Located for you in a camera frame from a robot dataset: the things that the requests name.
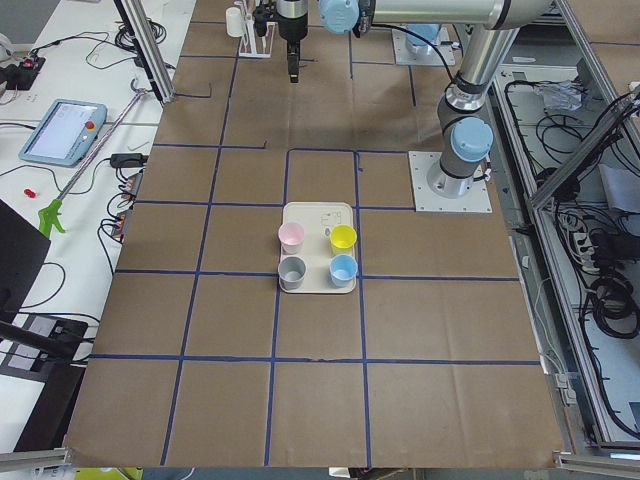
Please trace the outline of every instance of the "cardboard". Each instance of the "cardboard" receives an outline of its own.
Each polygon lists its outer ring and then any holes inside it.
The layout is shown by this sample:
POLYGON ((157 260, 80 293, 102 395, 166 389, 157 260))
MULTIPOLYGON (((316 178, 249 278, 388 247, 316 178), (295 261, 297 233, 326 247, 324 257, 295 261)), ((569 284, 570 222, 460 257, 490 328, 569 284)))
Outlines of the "cardboard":
POLYGON ((268 364, 185 362, 167 465, 260 465, 268 390, 268 364))
POLYGON ((629 61, 640 54, 640 45, 592 45, 619 95, 629 92, 629 83, 640 78, 640 65, 629 61))
POLYGON ((136 205, 118 268, 194 271, 206 213, 200 205, 136 205))
POLYGON ((640 77, 638 63, 630 61, 640 53, 638 3, 569 0, 568 4, 618 95, 628 93, 629 83, 640 77))
POLYGON ((286 151, 225 149, 220 154, 215 202, 279 204, 286 151))
POLYGON ((355 205, 352 153, 292 151, 287 202, 345 202, 355 205))
POLYGON ((187 355, 269 357, 274 282, 271 277, 200 277, 187 355))
POLYGON ((74 465, 158 465, 178 362, 93 359, 65 442, 74 465))
POLYGON ((153 147, 153 162, 145 170, 139 195, 154 200, 209 201, 217 154, 215 148, 153 147))
POLYGON ((490 215, 364 210, 360 221, 365 275, 518 276, 495 208, 490 215))
POLYGON ((193 282, 192 275, 116 273, 93 353, 178 355, 193 282))
POLYGON ((291 85, 284 42, 227 58, 221 3, 198 1, 176 84, 213 98, 164 109, 74 463, 551 466, 564 445, 498 193, 490 215, 413 211, 405 152, 442 148, 444 70, 395 66, 388 32, 331 35, 311 10, 291 85), (354 207, 352 293, 279 290, 287 201, 354 207))
POLYGON ((640 44, 640 11, 635 0, 567 0, 589 40, 640 44))

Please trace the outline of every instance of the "light blue cup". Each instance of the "light blue cup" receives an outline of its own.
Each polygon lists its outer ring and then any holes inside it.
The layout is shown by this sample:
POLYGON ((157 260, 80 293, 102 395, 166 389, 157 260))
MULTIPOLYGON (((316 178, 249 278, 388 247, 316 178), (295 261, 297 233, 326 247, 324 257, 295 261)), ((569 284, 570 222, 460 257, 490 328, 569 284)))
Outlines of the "light blue cup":
POLYGON ((348 286, 358 274, 358 263, 351 255, 338 255, 333 257, 329 267, 331 281, 340 288, 348 286))

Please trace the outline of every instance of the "tray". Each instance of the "tray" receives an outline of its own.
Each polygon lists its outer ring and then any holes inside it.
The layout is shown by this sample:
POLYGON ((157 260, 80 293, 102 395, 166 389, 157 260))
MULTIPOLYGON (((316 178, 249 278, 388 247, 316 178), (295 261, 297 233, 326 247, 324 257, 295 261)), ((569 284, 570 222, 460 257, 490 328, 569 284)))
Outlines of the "tray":
MULTIPOLYGON (((342 202, 291 202, 282 211, 282 223, 298 222, 304 227, 305 237, 302 249, 294 254, 304 260, 307 273, 299 288, 287 290, 287 293, 349 293, 356 287, 353 279, 345 287, 336 287, 331 282, 329 264, 333 258, 329 234, 336 225, 353 227, 353 210, 342 202)), ((289 256, 280 251, 280 260, 289 256)))

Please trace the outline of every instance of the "white cylinder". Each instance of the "white cylinder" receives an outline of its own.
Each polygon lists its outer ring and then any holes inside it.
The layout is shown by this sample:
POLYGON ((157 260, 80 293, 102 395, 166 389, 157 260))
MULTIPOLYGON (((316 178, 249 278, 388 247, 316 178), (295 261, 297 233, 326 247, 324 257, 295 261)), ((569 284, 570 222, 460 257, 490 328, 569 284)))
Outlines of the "white cylinder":
POLYGON ((226 12, 227 35, 238 38, 244 35, 244 18, 238 7, 229 7, 226 12))

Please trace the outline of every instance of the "cup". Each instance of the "cup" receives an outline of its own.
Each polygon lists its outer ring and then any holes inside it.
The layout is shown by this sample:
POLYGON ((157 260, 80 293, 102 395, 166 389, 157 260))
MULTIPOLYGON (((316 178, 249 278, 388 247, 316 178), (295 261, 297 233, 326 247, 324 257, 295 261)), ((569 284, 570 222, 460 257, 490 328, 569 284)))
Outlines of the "cup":
POLYGON ((351 249, 356 244, 358 234, 350 225, 337 225, 331 230, 329 239, 331 240, 331 251, 334 255, 350 254, 351 249))
POLYGON ((331 281, 336 287, 346 287, 358 274, 358 263, 351 255, 333 257, 329 266, 331 281))
POLYGON ((307 266, 300 257, 286 257, 278 265, 280 286, 285 290, 295 290, 302 285, 307 266))
POLYGON ((304 242, 304 227, 298 222, 287 222, 278 229, 278 238, 285 253, 298 253, 304 242))

